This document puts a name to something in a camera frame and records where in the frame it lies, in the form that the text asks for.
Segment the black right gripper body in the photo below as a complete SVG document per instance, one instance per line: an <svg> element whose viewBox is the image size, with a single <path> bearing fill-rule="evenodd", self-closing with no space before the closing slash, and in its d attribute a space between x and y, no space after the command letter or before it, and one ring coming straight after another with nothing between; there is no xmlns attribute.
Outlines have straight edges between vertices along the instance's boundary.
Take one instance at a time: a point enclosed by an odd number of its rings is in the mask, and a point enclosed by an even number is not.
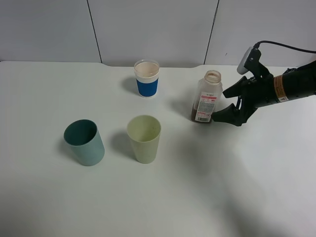
<svg viewBox="0 0 316 237"><path fill-rule="evenodd" d="M274 77L269 70L255 58L248 59L244 67L253 74L253 77L247 79L242 87L242 123L246 123L258 108L275 103Z"/></svg>

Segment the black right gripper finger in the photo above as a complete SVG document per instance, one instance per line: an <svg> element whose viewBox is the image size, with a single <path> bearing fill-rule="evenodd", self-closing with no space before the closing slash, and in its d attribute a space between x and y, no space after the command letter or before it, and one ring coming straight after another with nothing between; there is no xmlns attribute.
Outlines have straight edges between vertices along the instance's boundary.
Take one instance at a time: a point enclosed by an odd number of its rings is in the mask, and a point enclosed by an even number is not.
<svg viewBox="0 0 316 237"><path fill-rule="evenodd" d="M247 77L243 76L239 81L223 91L225 98L238 97L242 94L247 84Z"/></svg>
<svg viewBox="0 0 316 237"><path fill-rule="evenodd" d="M238 109L234 104L230 104L228 107L214 112L212 114L212 120L215 122L228 123L235 126L241 126L242 122L239 118L240 109Z"/></svg>

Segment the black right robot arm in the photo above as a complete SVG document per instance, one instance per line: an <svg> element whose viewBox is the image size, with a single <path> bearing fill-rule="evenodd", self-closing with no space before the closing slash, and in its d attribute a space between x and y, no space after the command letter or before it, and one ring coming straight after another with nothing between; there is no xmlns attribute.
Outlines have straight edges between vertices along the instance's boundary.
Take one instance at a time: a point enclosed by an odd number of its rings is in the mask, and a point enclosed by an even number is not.
<svg viewBox="0 0 316 237"><path fill-rule="evenodd" d="M262 64L259 75L238 82L223 91L225 98L237 97L236 104L214 112L215 122L241 126L260 107L306 98L316 94L316 62L287 69L282 75L273 76Z"/></svg>

